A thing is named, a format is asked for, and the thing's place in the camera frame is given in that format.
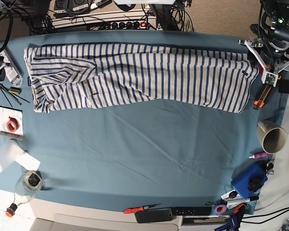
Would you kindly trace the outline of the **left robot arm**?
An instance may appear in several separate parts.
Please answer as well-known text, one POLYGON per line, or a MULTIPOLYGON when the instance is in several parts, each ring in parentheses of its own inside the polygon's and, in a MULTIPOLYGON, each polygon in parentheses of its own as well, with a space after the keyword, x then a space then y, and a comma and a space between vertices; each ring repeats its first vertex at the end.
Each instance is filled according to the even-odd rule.
POLYGON ((289 69, 289 0, 262 0, 260 4, 258 23, 250 26, 257 37, 238 43, 262 67, 262 83, 275 87, 279 73, 289 69))

